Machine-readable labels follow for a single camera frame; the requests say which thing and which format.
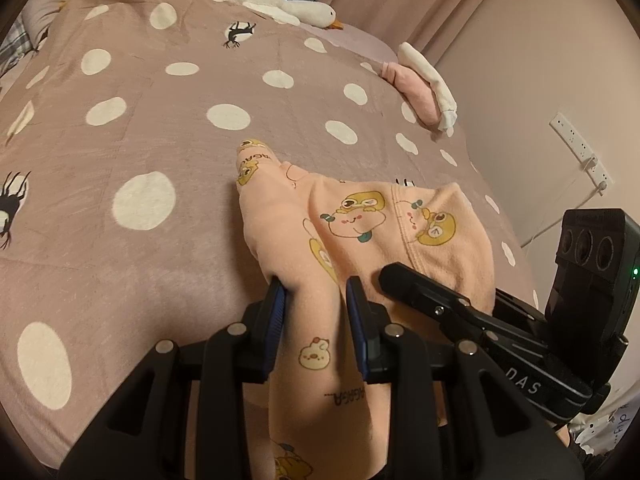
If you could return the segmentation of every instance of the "polka dot bedsheet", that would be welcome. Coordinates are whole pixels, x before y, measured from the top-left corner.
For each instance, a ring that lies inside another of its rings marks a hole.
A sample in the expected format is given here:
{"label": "polka dot bedsheet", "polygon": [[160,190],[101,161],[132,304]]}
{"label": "polka dot bedsheet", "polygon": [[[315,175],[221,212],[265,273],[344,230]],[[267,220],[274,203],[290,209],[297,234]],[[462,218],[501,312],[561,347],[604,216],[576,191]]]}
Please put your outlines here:
{"label": "polka dot bedsheet", "polygon": [[156,341],[205,339],[262,297],[247,137],[337,179],[459,183],[496,286],[537,303],[462,128],[425,129],[378,68],[229,2],[69,1],[0,104],[0,399],[39,459],[60,464]]}

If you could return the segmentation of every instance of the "white wall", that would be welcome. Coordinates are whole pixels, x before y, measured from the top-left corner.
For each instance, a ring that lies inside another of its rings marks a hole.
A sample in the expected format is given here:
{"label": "white wall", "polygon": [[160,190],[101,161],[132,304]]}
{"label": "white wall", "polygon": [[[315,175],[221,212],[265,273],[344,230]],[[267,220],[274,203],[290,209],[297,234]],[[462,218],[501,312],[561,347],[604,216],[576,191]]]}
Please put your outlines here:
{"label": "white wall", "polygon": [[[521,242],[593,189],[548,126],[558,110],[616,181],[586,207],[621,207],[640,222],[640,39],[615,0],[485,0],[438,70],[458,102],[471,159]],[[541,308],[559,229],[537,238],[527,255]],[[615,377],[621,392],[640,375],[631,362],[640,361],[640,305],[627,335]]]}

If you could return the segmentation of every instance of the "black cartoon bird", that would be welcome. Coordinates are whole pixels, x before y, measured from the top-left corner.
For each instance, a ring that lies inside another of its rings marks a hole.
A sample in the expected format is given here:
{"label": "black cartoon bird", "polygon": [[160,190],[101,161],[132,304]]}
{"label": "black cartoon bird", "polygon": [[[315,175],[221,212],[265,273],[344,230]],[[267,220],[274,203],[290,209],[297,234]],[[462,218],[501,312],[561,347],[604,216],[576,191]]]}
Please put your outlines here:
{"label": "black cartoon bird", "polygon": [[407,187],[415,186],[413,180],[407,180],[407,179],[405,179],[404,182],[400,182],[398,179],[396,179],[396,184],[399,184],[400,186],[407,186]]}
{"label": "black cartoon bird", "polygon": [[251,36],[254,33],[255,25],[256,23],[252,25],[251,23],[243,22],[241,27],[240,22],[232,23],[232,25],[226,30],[227,41],[224,43],[225,47],[231,48],[231,46],[233,46],[235,48],[236,46],[240,46],[239,41],[244,41],[246,39],[243,38],[242,35],[247,34],[247,37]]}
{"label": "black cartoon bird", "polygon": [[20,187],[16,193],[11,193],[11,186],[14,183],[15,179],[18,178],[20,172],[16,173],[14,177],[9,182],[11,178],[11,173],[6,176],[4,180],[4,184],[2,184],[2,193],[0,193],[0,240],[6,236],[6,240],[0,246],[0,250],[5,249],[11,243],[11,224],[14,221],[15,214],[20,209],[20,203],[27,195],[27,177],[31,174],[31,171],[24,176]]}

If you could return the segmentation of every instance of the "white polka dot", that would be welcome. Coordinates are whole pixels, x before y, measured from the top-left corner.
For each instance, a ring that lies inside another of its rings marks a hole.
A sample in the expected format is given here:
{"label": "white polka dot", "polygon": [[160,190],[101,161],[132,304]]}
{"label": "white polka dot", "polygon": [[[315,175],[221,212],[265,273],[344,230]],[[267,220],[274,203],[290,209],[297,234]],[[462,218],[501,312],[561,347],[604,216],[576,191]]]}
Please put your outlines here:
{"label": "white polka dot", "polygon": [[406,152],[413,153],[414,155],[418,154],[418,147],[403,134],[396,134],[396,142]]}
{"label": "white polka dot", "polygon": [[49,71],[49,65],[47,65],[46,67],[44,67],[42,70],[40,70],[35,76],[33,76],[33,79],[31,79],[31,81],[29,81],[27,83],[27,86],[25,88],[29,89],[31,88],[33,85],[35,85],[38,81],[42,81],[44,79],[44,76],[47,75],[47,72]]}
{"label": "white polka dot", "polygon": [[171,63],[171,65],[168,65],[164,69],[164,71],[167,72],[168,75],[193,75],[198,70],[200,70],[200,67],[196,64],[182,61]]}
{"label": "white polka dot", "polygon": [[491,207],[493,207],[495,209],[495,212],[498,213],[498,215],[500,214],[500,208],[498,207],[497,203],[494,202],[494,199],[491,198],[489,195],[485,195],[484,199],[489,203],[489,205]]}
{"label": "white polka dot", "polygon": [[262,80],[275,88],[291,88],[293,86],[293,78],[282,70],[269,70],[264,73]]}
{"label": "white polka dot", "polygon": [[366,70],[369,70],[369,72],[371,72],[373,74],[376,74],[376,71],[373,70],[373,67],[371,66],[371,63],[367,63],[366,61],[364,61],[364,62],[362,62],[360,64],[360,66],[363,67]]}
{"label": "white polka dot", "polygon": [[175,12],[174,6],[166,2],[157,4],[149,16],[149,23],[151,23],[153,28],[157,28],[158,30],[171,27],[177,20],[178,14]]}
{"label": "white polka dot", "polygon": [[223,130],[244,130],[251,122],[251,117],[239,106],[215,105],[207,111],[207,119],[214,126]]}
{"label": "white polka dot", "polygon": [[442,158],[452,166],[455,166],[455,167],[458,166],[458,163],[455,161],[455,159],[451,155],[449,155],[449,153],[445,152],[444,150],[440,150],[440,155],[442,155]]}
{"label": "white polka dot", "polygon": [[90,20],[91,18],[95,18],[96,16],[100,16],[109,10],[108,5],[98,5],[89,11],[89,13],[84,17],[86,20]]}
{"label": "white polka dot", "polygon": [[71,396],[71,365],[65,345],[48,325],[33,322],[18,339],[18,366],[31,395],[50,410]]}
{"label": "white polka dot", "polygon": [[86,113],[86,123],[91,126],[102,126],[120,117],[127,110],[122,97],[112,97],[93,106]]}
{"label": "white polka dot", "polygon": [[473,205],[472,205],[472,203],[471,203],[471,200],[469,200],[469,198],[464,194],[464,192],[460,191],[460,194],[462,195],[462,202],[464,202],[464,203],[465,203],[465,205],[466,205],[469,209],[471,209],[471,211],[473,211],[473,210],[474,210],[474,207],[473,207]]}
{"label": "white polka dot", "polygon": [[516,259],[513,256],[513,252],[511,251],[511,248],[506,243],[502,242],[502,250],[504,251],[504,255],[507,257],[507,260],[509,261],[510,266],[515,267]]}
{"label": "white polka dot", "polygon": [[351,99],[357,105],[367,104],[367,93],[362,86],[355,83],[347,83],[342,92],[347,99]]}
{"label": "white polka dot", "polygon": [[16,120],[9,126],[9,129],[6,132],[7,138],[13,137],[15,134],[19,134],[22,129],[33,119],[33,114],[35,110],[33,108],[33,103],[29,101],[24,105],[22,111],[18,114]]}
{"label": "white polka dot", "polygon": [[111,213],[118,225],[136,231],[158,227],[174,210],[174,185],[164,173],[137,175],[113,197]]}
{"label": "white polka dot", "polygon": [[355,144],[358,142],[356,132],[340,121],[327,121],[324,127],[332,136],[344,144]]}
{"label": "white polka dot", "polygon": [[102,48],[94,48],[82,56],[82,73],[93,75],[107,68],[111,63],[111,54]]}
{"label": "white polka dot", "polygon": [[319,52],[320,54],[326,53],[324,44],[322,44],[322,41],[318,40],[318,38],[306,38],[305,46],[307,48],[310,48],[311,50],[315,50],[316,52]]}
{"label": "white polka dot", "polygon": [[402,105],[400,107],[402,110],[402,116],[409,121],[410,123],[414,123],[416,121],[414,109],[411,108],[407,101],[402,101]]}

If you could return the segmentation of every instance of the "screw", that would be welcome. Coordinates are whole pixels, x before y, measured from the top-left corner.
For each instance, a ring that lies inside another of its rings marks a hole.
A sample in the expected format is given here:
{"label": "screw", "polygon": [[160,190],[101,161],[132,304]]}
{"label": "screw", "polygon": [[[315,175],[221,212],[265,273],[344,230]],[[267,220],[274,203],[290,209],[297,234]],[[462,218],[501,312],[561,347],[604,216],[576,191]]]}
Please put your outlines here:
{"label": "screw", "polygon": [[469,339],[463,339],[458,343],[458,348],[463,354],[473,355],[478,351],[478,345]]}
{"label": "screw", "polygon": [[397,323],[389,323],[385,326],[385,334],[390,337],[400,337],[404,334],[404,327],[402,325],[398,325]]}
{"label": "screw", "polygon": [[174,342],[169,341],[168,339],[162,339],[162,341],[158,341],[156,343],[156,352],[159,354],[168,354],[173,349]]}
{"label": "screw", "polygon": [[231,335],[242,335],[246,332],[246,325],[244,323],[232,323],[226,327],[226,331]]}

